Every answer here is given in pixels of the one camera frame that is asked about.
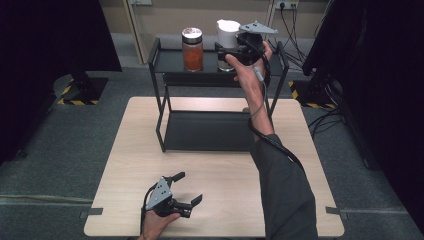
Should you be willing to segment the orange spice jar silver lid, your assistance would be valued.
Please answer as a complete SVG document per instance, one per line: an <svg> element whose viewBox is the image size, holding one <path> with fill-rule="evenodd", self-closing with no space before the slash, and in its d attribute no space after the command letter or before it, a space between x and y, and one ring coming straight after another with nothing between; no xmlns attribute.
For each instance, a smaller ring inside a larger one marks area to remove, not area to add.
<svg viewBox="0 0 424 240"><path fill-rule="evenodd" d="M187 27L181 32L184 68L199 71L203 68L203 33L195 27Z"/></svg>

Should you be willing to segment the person's right hand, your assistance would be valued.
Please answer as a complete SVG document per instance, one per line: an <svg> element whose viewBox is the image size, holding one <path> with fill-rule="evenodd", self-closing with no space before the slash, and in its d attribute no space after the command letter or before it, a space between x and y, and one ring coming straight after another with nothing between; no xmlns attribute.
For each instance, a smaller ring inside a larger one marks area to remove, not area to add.
<svg viewBox="0 0 424 240"><path fill-rule="evenodd" d="M258 80L257 72L265 73L264 61L259 59L253 65L243 65L238 59L230 54L225 56L226 61L236 71L235 81L242 87L246 100L251 102L263 102L262 85Z"/></svg>

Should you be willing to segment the beige wooden partition frame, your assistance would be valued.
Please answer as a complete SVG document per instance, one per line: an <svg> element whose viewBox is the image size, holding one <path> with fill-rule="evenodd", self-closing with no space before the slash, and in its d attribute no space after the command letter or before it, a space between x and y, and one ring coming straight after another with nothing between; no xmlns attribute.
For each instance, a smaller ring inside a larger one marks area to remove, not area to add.
<svg viewBox="0 0 424 240"><path fill-rule="evenodd" d="M129 0L99 0L110 32L127 34L141 63L156 37L174 40L185 27L198 27L206 41L217 34L216 22L258 21L277 29L275 39L294 55L308 54L329 0L299 0L296 10L278 10L277 0L153 0L153 6L134 6Z"/></svg>

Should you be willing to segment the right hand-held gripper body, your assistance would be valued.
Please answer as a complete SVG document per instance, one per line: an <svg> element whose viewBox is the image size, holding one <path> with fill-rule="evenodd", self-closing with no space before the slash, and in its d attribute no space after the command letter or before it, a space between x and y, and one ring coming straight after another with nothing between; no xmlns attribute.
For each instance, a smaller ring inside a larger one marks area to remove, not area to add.
<svg viewBox="0 0 424 240"><path fill-rule="evenodd" d="M244 65L252 65L261 58L264 52L262 45L263 35L277 34L277 29L272 29L258 21L240 25L236 34L236 58Z"/></svg>

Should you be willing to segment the black metal two-tier shelf rack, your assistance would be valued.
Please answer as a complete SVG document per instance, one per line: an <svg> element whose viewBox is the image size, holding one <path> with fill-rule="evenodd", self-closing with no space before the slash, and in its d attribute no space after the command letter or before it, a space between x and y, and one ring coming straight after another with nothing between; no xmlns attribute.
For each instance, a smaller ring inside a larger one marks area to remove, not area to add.
<svg viewBox="0 0 424 240"><path fill-rule="evenodd" d="M166 49L154 41L148 65L159 110L156 134L161 150L244 152L253 143L248 114L242 111L188 109L172 107L169 89L235 88L235 73L218 68L218 54L204 52L204 68L190 72L183 67L180 49Z"/></svg>

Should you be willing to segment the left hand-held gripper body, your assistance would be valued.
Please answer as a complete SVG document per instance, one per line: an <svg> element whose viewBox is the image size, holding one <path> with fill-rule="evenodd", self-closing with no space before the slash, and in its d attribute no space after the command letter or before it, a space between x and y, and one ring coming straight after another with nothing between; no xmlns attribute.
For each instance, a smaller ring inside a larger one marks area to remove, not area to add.
<svg viewBox="0 0 424 240"><path fill-rule="evenodd" d="M171 186L174 182L171 182L171 177L162 176L153 185L152 193L148 194L149 200L144 204L144 210L153 210L161 217L178 213L181 217L189 218L191 216L192 206L187 203L178 202L173 198Z"/></svg>

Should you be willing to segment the person's left hand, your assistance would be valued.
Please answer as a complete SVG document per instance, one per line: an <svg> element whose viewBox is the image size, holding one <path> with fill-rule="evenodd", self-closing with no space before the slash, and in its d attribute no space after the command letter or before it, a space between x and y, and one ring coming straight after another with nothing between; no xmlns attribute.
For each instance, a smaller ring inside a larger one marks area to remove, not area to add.
<svg viewBox="0 0 424 240"><path fill-rule="evenodd" d="M178 213L161 217L154 211L148 211L145 215L142 233L137 240L158 240L166 227L179 217Z"/></svg>

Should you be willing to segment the grey tape piece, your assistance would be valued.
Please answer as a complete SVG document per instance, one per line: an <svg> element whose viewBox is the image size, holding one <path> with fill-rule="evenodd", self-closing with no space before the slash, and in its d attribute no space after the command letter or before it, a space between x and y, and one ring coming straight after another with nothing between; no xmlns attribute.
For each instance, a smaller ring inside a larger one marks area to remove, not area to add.
<svg viewBox="0 0 424 240"><path fill-rule="evenodd" d="M80 219L85 219L91 215L102 215L103 208L90 208L87 211L81 211L79 214Z"/></svg>
<svg viewBox="0 0 424 240"><path fill-rule="evenodd" d="M347 213L337 207L326 206L325 211L327 214L338 215L342 220L347 220L349 218Z"/></svg>

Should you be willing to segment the black stand base striped tape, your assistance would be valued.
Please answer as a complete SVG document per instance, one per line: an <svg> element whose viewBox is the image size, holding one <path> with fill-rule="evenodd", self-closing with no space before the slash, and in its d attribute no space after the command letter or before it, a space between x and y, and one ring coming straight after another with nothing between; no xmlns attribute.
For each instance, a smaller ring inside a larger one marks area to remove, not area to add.
<svg viewBox="0 0 424 240"><path fill-rule="evenodd" d="M338 81L329 79L315 87L310 80L292 80L289 87L292 97L304 107L336 109L343 103L343 89Z"/></svg>
<svg viewBox="0 0 424 240"><path fill-rule="evenodd" d="M86 72L77 73L66 85L59 97L61 105L96 105L108 82L105 77L90 77Z"/></svg>

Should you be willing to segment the black curtain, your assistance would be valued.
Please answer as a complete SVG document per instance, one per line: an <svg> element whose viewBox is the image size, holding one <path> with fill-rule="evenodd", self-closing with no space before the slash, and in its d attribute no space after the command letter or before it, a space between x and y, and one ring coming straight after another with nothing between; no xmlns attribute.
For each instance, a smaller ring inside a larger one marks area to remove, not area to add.
<svg viewBox="0 0 424 240"><path fill-rule="evenodd" d="M0 165L25 144L58 78L120 69L100 0L0 0Z"/></svg>
<svg viewBox="0 0 424 240"><path fill-rule="evenodd" d="M366 150L424 234L424 0L332 0L303 65L340 83Z"/></svg>

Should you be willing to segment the clear jar white lid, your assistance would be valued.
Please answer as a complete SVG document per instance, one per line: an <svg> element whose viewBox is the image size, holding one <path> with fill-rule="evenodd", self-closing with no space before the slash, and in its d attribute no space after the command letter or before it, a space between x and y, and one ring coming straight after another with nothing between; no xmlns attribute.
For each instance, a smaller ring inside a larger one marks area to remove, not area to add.
<svg viewBox="0 0 424 240"><path fill-rule="evenodd" d="M217 40L215 50L218 54L218 68L229 72L233 67L225 61L224 51L237 47L236 35L239 32L240 23L234 20L220 19L217 21Z"/></svg>

